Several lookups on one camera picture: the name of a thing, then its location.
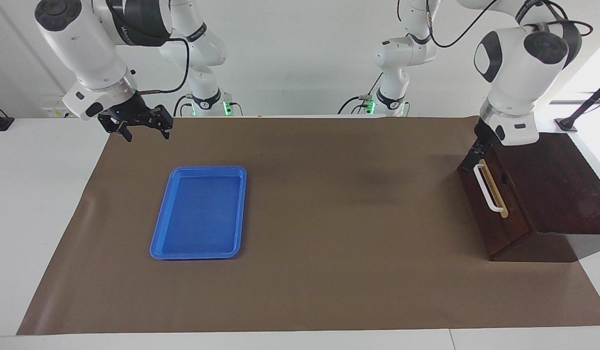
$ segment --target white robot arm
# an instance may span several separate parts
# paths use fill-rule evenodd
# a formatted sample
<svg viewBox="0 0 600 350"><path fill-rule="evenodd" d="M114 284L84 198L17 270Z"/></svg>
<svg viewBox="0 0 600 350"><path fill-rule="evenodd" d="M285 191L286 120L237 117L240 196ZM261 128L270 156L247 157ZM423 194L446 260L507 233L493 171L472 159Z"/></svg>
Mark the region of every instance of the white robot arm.
<svg viewBox="0 0 600 350"><path fill-rule="evenodd" d="M464 162L464 169L470 170L493 142L516 146L538 140L535 104L578 54L582 35L546 0L458 3L470 9L509 14L520 24L488 33L477 47L475 67L492 88L480 111L478 140ZM408 0L402 9L406 37L389 39L375 50L375 61L385 76L373 97L376 113L400 115L409 83L404 68L436 57L431 26L439 5L440 0Z"/></svg>
<svg viewBox="0 0 600 350"><path fill-rule="evenodd" d="M432 16L440 2L429 1ZM410 82L404 69L426 64L436 58L437 48L430 40L427 26L426 0L408 0L404 7L400 13L403 13L402 24L407 35L385 40L373 51L373 59L384 73L382 84L372 96L376 102L374 113L377 114L402 115Z"/></svg>
<svg viewBox="0 0 600 350"><path fill-rule="evenodd" d="M187 83L192 91L193 110L200 117L231 115L230 95L218 86L209 67L222 65L227 48L220 38L207 28L192 0L171 0L173 37L186 38L190 47L190 68ZM185 48L178 42L160 47L162 57L180 70L185 69Z"/></svg>
<svg viewBox="0 0 600 350"><path fill-rule="evenodd" d="M117 45L160 47L164 58L182 70L187 69L187 47L185 77L193 101L204 111L200 115L226 112L220 98L225 94L209 69L224 63L226 49L207 31L191 0L42 0L35 18L58 58L75 73L77 82L63 98L65 105L82 119L98 118L108 133L131 141L127 127L144 125L169 138L173 117L164 106L148 108L142 95L180 89L138 91Z"/></svg>

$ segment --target drawer handle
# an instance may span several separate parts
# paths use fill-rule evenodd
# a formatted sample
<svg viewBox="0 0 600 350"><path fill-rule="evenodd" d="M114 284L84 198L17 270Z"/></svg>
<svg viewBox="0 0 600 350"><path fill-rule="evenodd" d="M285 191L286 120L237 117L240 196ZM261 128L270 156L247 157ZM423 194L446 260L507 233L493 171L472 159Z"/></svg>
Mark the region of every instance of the drawer handle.
<svg viewBox="0 0 600 350"><path fill-rule="evenodd" d="M486 162L482 159L479 162L479 164L476 165L475 168L473 168L473 172L475 173L475 177L477 177L479 188L481 188L482 193L484 194L484 198L486 200L486 204L488 204L488 208L490 208L494 212L501 213L501 217L506 219L509 216L507 207L505 206L503 197L501 197L501 193L498 191L498 188L496 188L493 176L491 175L491 172L488 169ZM488 184L488 186L490 187L490 192L488 191L486 184Z"/></svg>

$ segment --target dark wooden cabinet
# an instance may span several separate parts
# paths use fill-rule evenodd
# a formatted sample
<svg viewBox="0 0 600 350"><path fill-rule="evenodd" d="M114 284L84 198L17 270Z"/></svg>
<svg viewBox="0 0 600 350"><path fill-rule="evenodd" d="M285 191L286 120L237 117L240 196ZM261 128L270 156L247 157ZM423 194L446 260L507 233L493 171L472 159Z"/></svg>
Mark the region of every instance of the dark wooden cabinet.
<svg viewBox="0 0 600 350"><path fill-rule="evenodd" d="M600 251L600 179L569 135L496 145L484 161L482 183L494 182L506 217L489 208L474 173L458 172L491 261L574 262Z"/></svg>

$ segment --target brown paper mat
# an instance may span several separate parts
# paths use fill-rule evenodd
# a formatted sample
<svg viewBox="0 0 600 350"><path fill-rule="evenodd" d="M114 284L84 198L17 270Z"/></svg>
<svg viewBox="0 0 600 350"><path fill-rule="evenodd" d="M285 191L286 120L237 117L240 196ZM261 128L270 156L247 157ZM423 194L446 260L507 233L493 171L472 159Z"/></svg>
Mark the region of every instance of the brown paper mat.
<svg viewBox="0 0 600 350"><path fill-rule="evenodd" d="M182 119L170 141L112 136L18 334L600 324L580 264L487 261L455 173L475 122ZM195 165L247 169L242 250L156 261L168 175Z"/></svg>

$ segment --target blue tray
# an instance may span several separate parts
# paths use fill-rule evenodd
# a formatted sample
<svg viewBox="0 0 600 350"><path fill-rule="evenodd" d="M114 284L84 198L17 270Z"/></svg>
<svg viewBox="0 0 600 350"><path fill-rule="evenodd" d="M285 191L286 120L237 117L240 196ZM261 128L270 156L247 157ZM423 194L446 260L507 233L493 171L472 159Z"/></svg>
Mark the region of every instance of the blue tray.
<svg viewBox="0 0 600 350"><path fill-rule="evenodd" d="M229 259L240 251L246 170L174 169L168 179L151 256L160 260Z"/></svg>

